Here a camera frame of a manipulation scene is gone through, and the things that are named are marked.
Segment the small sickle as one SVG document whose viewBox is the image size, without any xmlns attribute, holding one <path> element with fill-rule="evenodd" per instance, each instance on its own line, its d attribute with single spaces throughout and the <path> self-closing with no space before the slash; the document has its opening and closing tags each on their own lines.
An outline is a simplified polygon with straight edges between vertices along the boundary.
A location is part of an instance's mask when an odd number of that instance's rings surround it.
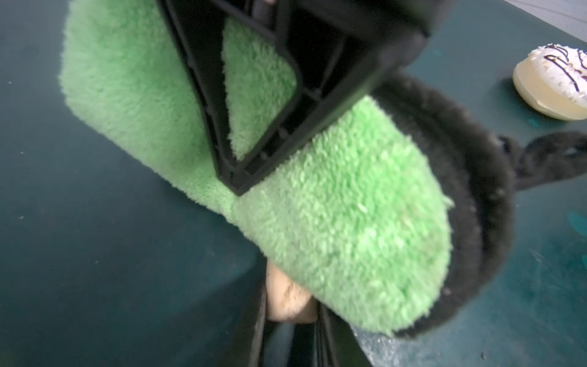
<svg viewBox="0 0 587 367">
<path fill-rule="evenodd" d="M 269 321 L 294 324 L 317 322 L 318 305 L 312 294 L 270 261 L 266 268 L 265 287 Z"/>
</svg>

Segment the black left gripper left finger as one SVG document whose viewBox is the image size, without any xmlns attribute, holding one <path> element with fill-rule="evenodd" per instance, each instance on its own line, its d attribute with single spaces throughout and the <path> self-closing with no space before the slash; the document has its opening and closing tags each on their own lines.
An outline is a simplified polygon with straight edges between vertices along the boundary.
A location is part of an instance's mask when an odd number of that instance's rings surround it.
<svg viewBox="0 0 587 367">
<path fill-rule="evenodd" d="M 220 359 L 222 367 L 263 366 L 264 326 L 267 313 L 265 278 L 255 284 L 230 333 L 226 351 Z"/>
</svg>

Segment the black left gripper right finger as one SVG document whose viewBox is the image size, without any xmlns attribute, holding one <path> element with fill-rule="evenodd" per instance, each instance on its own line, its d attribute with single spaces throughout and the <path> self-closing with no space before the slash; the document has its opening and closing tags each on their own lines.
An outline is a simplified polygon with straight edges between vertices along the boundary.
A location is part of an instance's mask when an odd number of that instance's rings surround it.
<svg viewBox="0 0 587 367">
<path fill-rule="evenodd" d="M 316 326 L 316 365 L 323 367 L 371 367 L 350 325 L 319 304 Z"/>
</svg>

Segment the white frosted donut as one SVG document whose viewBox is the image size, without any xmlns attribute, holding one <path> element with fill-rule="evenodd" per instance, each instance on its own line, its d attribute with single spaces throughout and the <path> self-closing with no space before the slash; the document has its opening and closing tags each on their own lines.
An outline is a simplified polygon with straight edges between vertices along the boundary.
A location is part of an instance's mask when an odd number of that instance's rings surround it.
<svg viewBox="0 0 587 367">
<path fill-rule="evenodd" d="M 539 113 L 561 121 L 586 119 L 586 52 L 560 44 L 532 50 L 513 70 L 521 98 Z"/>
</svg>

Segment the green and black rag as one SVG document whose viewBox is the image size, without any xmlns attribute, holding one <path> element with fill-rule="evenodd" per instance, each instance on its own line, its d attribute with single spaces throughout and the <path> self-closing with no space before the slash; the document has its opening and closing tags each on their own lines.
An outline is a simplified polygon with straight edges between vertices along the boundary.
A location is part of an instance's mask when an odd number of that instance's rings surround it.
<svg viewBox="0 0 587 367">
<path fill-rule="evenodd" d="M 388 335 L 444 324 L 492 281 L 515 191 L 586 171 L 584 133 L 521 147 L 402 75 L 237 196 L 216 175 L 153 1 L 70 3 L 61 88 L 77 118 L 224 216 L 314 298 Z"/>
</svg>

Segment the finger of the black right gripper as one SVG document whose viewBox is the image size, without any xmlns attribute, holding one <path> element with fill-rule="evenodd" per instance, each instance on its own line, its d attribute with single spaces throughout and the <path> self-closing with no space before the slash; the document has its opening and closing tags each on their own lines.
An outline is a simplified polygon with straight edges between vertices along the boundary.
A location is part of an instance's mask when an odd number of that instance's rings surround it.
<svg viewBox="0 0 587 367">
<path fill-rule="evenodd" d="M 426 1 L 160 1 L 200 104 L 220 181 L 242 195 L 315 134 L 412 63 L 429 37 Z M 293 96 L 242 159 L 229 143 L 223 29 L 235 19 L 293 70 Z"/>
</svg>

